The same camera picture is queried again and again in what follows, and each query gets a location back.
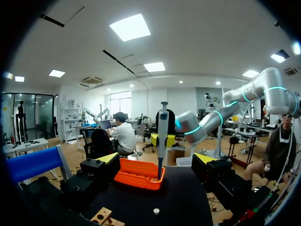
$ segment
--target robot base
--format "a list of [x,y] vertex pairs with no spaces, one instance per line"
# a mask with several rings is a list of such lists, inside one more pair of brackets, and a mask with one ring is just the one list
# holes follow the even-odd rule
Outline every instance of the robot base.
[[205,156],[214,158],[214,159],[221,159],[221,158],[224,158],[226,156],[225,153],[218,147],[216,147],[215,150],[209,150],[209,151],[204,150],[204,151],[201,151],[199,153],[203,154]]

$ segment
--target face mask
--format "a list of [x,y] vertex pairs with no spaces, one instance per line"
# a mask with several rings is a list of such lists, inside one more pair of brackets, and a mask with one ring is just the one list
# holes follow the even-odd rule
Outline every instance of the face mask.
[[286,144],[288,144],[289,141],[290,141],[290,138],[291,138],[291,135],[288,137],[288,140],[282,139],[282,137],[281,137],[281,129],[280,129],[280,131],[279,131],[279,141],[280,141],[280,143],[286,143]]

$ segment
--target white robotic arm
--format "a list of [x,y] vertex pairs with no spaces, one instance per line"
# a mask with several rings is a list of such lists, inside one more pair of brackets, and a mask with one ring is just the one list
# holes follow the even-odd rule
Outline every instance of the white robotic arm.
[[226,106],[212,111],[200,123],[192,111],[177,116],[176,129],[185,134],[190,144],[197,144],[240,111],[238,102],[250,102],[261,97],[265,99],[269,114],[289,113],[294,118],[301,115],[299,94],[283,86],[281,73],[277,68],[267,68],[248,84],[224,93],[222,98]]
[[107,112],[110,112],[110,110],[108,108],[104,109],[102,112],[100,112],[98,115],[96,115],[86,108],[83,109],[83,114],[87,113],[88,115],[92,116],[93,121],[97,124],[99,124],[99,122],[102,120],[102,116],[104,114],[106,114]]

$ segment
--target window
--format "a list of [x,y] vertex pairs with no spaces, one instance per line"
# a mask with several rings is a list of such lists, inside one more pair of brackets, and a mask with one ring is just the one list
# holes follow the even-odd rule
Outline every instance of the window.
[[132,113],[132,101],[131,91],[122,93],[113,93],[110,95],[110,113],[111,115],[117,112],[127,113],[128,117],[131,117]]

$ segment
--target person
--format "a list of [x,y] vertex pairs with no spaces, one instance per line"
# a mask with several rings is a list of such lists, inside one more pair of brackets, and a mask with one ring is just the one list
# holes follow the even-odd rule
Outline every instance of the person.
[[134,129],[126,122],[126,115],[123,112],[116,113],[115,119],[117,127],[108,130],[108,135],[117,140],[115,151],[121,155],[132,153],[136,149]]
[[284,170],[283,181],[288,182],[291,176],[290,170],[296,157],[296,138],[295,135],[291,136],[291,121],[292,116],[287,114],[282,116],[282,126],[277,128],[271,134],[266,151],[263,154],[263,160],[251,163],[245,170],[245,179],[252,180],[252,174],[263,174],[268,180],[278,180],[285,165],[285,161],[289,152],[290,142],[292,140],[292,147],[289,156],[289,161]]

